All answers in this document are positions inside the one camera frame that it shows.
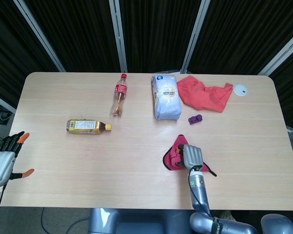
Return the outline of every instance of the towel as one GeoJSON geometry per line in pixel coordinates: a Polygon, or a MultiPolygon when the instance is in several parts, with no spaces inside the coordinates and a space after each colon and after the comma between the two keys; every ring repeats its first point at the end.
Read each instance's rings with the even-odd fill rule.
{"type": "Polygon", "coordinates": [[[233,85],[226,83],[224,87],[206,87],[203,82],[193,76],[187,76],[177,82],[178,93],[184,104],[197,110],[223,112],[232,93],[233,85]]]}
{"type": "MultiPolygon", "coordinates": [[[[166,152],[163,157],[164,166],[171,171],[185,169],[185,167],[183,167],[183,157],[181,156],[181,154],[176,152],[180,144],[188,144],[188,141],[184,137],[184,135],[179,135],[177,137],[172,147],[166,152]]],[[[213,176],[217,176],[206,163],[203,162],[203,164],[203,168],[201,169],[202,172],[210,172],[213,176]]]]}

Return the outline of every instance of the black backdrop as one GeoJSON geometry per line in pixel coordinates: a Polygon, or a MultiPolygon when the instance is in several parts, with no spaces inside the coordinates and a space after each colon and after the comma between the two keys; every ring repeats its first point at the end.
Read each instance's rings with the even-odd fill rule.
{"type": "Polygon", "coordinates": [[[270,77],[276,86],[284,120],[293,127],[293,54],[270,77]]]}
{"type": "Polygon", "coordinates": [[[0,0],[0,98],[17,107],[26,77],[55,65],[13,1],[0,0]]]}
{"type": "Polygon", "coordinates": [[[293,37],[293,0],[212,0],[188,70],[257,75],[293,37]]]}
{"type": "Polygon", "coordinates": [[[108,0],[26,0],[67,72],[120,72],[108,0]]]}
{"type": "Polygon", "coordinates": [[[199,0],[120,0],[128,72],[180,70],[199,0]]]}

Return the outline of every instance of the purple object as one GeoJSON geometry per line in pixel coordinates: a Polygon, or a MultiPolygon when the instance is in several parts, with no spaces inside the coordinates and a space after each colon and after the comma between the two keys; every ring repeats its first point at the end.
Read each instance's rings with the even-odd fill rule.
{"type": "Polygon", "coordinates": [[[192,116],[191,118],[188,119],[190,124],[194,124],[194,123],[198,123],[201,122],[202,116],[201,115],[197,115],[197,116],[192,116]]]}

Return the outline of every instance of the white bag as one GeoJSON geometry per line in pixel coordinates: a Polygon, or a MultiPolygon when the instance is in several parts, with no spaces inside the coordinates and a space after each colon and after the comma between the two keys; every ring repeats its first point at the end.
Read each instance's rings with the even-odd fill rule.
{"type": "Polygon", "coordinates": [[[174,75],[152,76],[152,90],[155,101],[155,118],[179,119],[181,105],[174,75]]]}

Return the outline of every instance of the robotic arm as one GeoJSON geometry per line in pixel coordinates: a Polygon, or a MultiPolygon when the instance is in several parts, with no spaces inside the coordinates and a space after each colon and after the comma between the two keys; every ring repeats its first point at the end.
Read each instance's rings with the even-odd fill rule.
{"type": "Polygon", "coordinates": [[[12,173],[15,160],[21,150],[25,140],[29,137],[29,133],[20,132],[13,136],[8,136],[0,143],[0,204],[5,187],[9,180],[25,178],[31,175],[34,169],[30,169],[25,173],[12,173]]]}
{"type": "MultiPolygon", "coordinates": [[[[191,190],[191,201],[196,211],[190,217],[191,228],[205,234],[257,234],[257,230],[246,223],[212,217],[205,189],[203,157],[200,148],[192,145],[179,145],[184,157],[184,165],[189,169],[188,182],[191,190]]],[[[279,214],[268,214],[262,218],[264,234],[293,234],[292,222],[279,214]]]]}

